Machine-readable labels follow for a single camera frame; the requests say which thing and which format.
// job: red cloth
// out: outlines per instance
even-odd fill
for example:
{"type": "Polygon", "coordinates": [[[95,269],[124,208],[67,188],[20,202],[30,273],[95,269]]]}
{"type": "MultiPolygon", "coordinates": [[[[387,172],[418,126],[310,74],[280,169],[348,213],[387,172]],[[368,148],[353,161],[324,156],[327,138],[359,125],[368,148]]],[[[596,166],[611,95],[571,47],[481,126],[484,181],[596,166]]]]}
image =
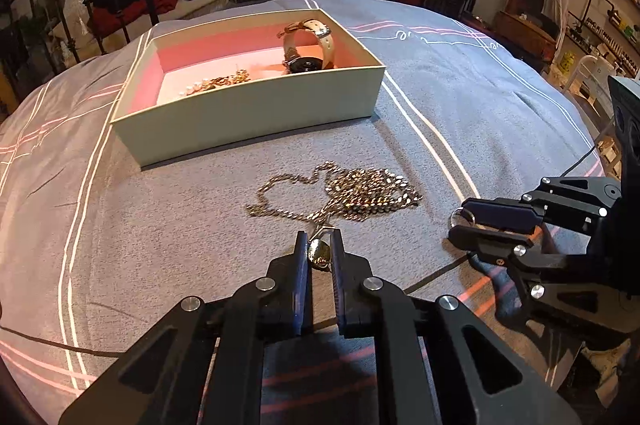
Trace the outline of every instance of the red cloth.
{"type": "MultiPolygon", "coordinates": [[[[154,0],[154,6],[158,14],[166,14],[175,8],[178,0],[154,0]]],[[[93,23],[90,23],[90,29],[93,34],[99,35],[101,38],[107,37],[122,28],[120,19],[109,12],[106,8],[93,9],[93,23]]],[[[122,11],[122,20],[127,25],[135,21],[141,15],[148,14],[146,1],[139,0],[132,2],[122,11]]]]}

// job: gray tablecloth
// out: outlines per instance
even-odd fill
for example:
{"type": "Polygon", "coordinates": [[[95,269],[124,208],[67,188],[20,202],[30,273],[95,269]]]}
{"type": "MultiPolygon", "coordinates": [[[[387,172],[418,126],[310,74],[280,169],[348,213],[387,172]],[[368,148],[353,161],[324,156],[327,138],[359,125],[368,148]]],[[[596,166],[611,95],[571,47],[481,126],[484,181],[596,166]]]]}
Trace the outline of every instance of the gray tablecloth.
{"type": "MultiPolygon", "coordinates": [[[[113,361],[55,345],[124,351],[182,297],[230,296],[292,250],[295,221],[248,217],[275,174],[310,174],[333,160],[388,168],[421,205],[363,223],[338,221],[347,251],[414,295],[460,296],[557,387],[575,344],[542,331],[536,344],[495,317],[517,310],[506,272],[484,277],[447,241],[449,214],[468,196],[519,197],[557,176],[592,142],[574,107],[491,39],[424,9],[379,0],[276,0],[194,21],[281,9],[325,9],[387,66],[371,118],[277,134],[141,171],[108,116],[147,41],[67,70],[34,91],[1,127],[0,355],[33,406],[56,423],[113,361]],[[436,271],[442,275],[424,284],[436,271]]],[[[595,155],[575,171],[602,174],[595,155]]],[[[322,183],[280,184],[274,205],[310,211],[322,183]]],[[[551,233],[559,248],[584,242],[551,233]]],[[[335,315],[330,274],[314,272],[316,322],[335,315]]],[[[340,341],[335,326],[268,348],[263,423],[375,423],[372,341],[340,341]]]]}

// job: box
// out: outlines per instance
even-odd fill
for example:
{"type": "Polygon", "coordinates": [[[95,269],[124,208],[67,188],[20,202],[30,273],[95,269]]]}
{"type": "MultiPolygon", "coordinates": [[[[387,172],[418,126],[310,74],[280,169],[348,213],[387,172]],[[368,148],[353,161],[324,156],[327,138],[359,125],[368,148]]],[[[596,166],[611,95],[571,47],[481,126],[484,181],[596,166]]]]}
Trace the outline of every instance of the box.
{"type": "MultiPolygon", "coordinates": [[[[321,57],[296,32],[301,55],[321,57]]],[[[322,10],[243,15],[153,38],[134,66],[111,125],[140,166],[257,136],[370,116],[385,66],[322,10]],[[277,33],[315,18],[331,30],[335,67],[287,74],[277,33]],[[179,97],[195,81],[247,69],[248,82],[179,97]]]]}

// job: watch face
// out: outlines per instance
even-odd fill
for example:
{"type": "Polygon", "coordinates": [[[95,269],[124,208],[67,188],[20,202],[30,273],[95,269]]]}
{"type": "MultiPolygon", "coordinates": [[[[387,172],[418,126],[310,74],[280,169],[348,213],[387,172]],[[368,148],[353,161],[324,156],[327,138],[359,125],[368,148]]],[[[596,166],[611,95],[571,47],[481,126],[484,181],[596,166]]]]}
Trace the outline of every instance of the watch face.
{"type": "Polygon", "coordinates": [[[289,62],[290,73],[305,73],[307,71],[320,71],[322,59],[317,57],[298,57],[289,62]]]}

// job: pile of chain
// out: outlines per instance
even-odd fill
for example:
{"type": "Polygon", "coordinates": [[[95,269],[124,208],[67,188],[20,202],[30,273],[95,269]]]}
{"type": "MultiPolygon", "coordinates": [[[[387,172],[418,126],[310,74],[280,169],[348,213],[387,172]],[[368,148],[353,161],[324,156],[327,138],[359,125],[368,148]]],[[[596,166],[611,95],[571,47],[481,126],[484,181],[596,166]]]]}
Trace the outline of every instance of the pile of chain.
{"type": "Polygon", "coordinates": [[[258,203],[248,205],[246,210],[253,216],[274,215],[321,225],[334,215],[364,221],[373,214],[417,206],[421,199],[422,196],[406,179],[389,172],[389,169],[349,170],[341,168],[333,161],[326,161],[315,167],[311,177],[296,174],[279,174],[272,177],[258,189],[258,203]],[[324,190],[330,199],[319,211],[296,214],[270,207],[266,192],[276,183],[289,181],[292,184],[313,184],[318,182],[322,171],[326,171],[324,190]]]}

